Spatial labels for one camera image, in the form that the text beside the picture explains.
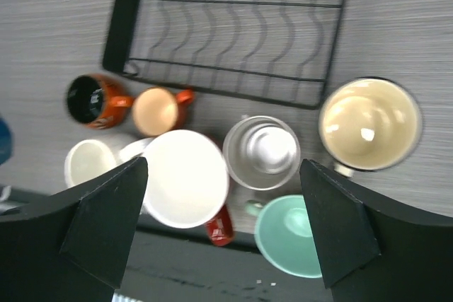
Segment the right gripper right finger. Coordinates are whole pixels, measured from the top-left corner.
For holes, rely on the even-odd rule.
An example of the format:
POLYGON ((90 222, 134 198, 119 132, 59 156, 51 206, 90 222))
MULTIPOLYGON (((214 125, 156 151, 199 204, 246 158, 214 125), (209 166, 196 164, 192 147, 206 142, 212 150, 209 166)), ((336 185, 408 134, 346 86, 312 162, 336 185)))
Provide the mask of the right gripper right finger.
POLYGON ((452 218, 300 167, 324 285, 334 301, 451 301, 452 218))

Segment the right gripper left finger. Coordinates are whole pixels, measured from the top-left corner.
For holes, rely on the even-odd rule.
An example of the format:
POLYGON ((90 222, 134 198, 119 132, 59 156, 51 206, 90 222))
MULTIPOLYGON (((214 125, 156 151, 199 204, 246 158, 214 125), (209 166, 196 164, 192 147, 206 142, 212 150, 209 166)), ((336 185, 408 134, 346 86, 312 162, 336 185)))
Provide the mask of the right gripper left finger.
POLYGON ((125 273, 148 165, 132 160, 1 214, 2 301, 111 301, 125 273))

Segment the blue mug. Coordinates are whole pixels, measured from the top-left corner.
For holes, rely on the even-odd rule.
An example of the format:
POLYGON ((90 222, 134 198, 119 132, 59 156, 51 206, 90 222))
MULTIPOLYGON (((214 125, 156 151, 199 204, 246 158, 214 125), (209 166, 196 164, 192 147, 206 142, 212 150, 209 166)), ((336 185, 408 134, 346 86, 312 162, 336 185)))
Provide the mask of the blue mug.
POLYGON ((13 154, 13 137, 6 121, 0 119, 0 165, 7 162, 13 154))

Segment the orange black mug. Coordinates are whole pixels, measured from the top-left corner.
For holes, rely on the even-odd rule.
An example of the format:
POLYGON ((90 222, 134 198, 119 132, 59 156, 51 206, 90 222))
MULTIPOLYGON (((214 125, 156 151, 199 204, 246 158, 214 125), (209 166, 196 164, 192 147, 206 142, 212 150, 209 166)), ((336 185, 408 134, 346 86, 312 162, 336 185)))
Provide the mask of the orange black mug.
POLYGON ((134 97, 110 76, 84 74, 70 83, 65 100, 73 120, 92 129, 107 129, 124 120, 134 97))

